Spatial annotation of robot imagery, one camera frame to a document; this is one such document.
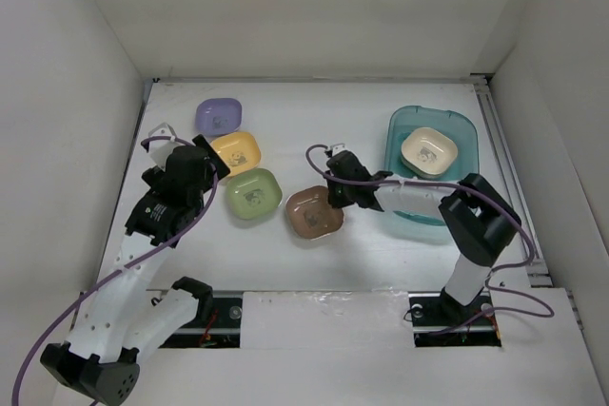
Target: brown bowl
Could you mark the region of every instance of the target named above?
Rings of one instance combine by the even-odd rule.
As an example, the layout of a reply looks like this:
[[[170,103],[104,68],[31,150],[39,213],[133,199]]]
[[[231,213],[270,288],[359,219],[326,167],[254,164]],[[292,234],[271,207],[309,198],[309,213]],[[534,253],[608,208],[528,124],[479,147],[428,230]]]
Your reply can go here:
[[[344,212],[330,206],[327,195],[327,187],[315,185],[287,199],[285,213],[299,237],[315,240],[343,226]]]

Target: table surface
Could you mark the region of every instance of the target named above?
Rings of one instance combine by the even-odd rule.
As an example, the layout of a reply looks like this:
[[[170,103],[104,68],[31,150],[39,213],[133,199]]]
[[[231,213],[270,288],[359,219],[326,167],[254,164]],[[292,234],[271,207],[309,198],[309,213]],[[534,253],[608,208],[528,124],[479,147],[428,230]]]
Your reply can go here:
[[[147,191],[141,175],[153,163],[139,142],[162,122],[172,125],[178,136],[193,138],[196,107],[215,97],[242,103],[241,130],[256,138],[262,150],[260,167],[275,175],[284,202],[295,192],[324,184],[305,161],[309,145],[346,143],[368,169],[383,168],[389,119],[408,105],[451,109],[469,118],[478,130],[480,172],[506,195],[470,84],[159,82],[152,87],[142,119],[100,277],[118,252],[132,207]],[[322,153],[315,158],[324,163]],[[293,233],[284,203],[270,217],[240,221],[227,207],[224,181],[217,201],[180,241],[151,288],[167,289],[187,274],[216,290],[440,290],[459,256],[445,227],[357,207],[345,210],[339,232],[313,242]],[[523,256],[521,243],[514,241],[500,262]],[[506,271],[501,280],[528,285],[523,269]]]
[[[161,349],[126,406],[605,406],[565,292],[530,292],[557,315],[498,315],[501,348],[413,347],[405,292],[247,293],[243,348]],[[90,400],[58,386],[53,405]]]

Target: red wire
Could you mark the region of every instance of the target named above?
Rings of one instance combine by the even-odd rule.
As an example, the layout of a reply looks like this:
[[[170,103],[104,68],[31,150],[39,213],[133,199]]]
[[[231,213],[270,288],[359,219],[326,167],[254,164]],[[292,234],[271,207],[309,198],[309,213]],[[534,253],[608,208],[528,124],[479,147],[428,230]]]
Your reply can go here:
[[[207,340],[207,333],[209,332],[209,329],[211,328],[211,325],[213,325],[213,322],[215,322],[217,318],[218,318],[218,310],[215,309],[213,314],[211,315],[211,318],[209,318],[209,322],[207,323],[206,330],[201,335],[201,339],[199,339],[199,345],[200,346],[203,345],[204,342],[206,342],[206,340]]]

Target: white wall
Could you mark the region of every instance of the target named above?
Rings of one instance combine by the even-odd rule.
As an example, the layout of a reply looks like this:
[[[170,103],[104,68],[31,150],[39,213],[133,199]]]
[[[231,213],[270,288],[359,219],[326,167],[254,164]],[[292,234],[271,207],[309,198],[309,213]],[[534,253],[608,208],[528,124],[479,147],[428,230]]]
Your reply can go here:
[[[494,71],[526,0],[97,2],[145,76],[445,77]]]
[[[0,404],[107,234],[141,79],[93,0],[0,0]],[[24,406],[49,404],[37,360]]]
[[[492,82],[544,256],[574,291],[607,396],[608,30],[608,0],[532,0]]]

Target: purple bowl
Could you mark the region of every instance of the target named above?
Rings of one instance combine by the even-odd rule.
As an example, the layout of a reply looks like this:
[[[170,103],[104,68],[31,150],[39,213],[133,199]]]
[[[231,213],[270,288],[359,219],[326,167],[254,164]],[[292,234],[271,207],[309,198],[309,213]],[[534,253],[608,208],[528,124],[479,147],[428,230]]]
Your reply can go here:
[[[241,125],[241,104],[236,99],[207,99],[197,106],[194,124],[210,137],[227,135]]]

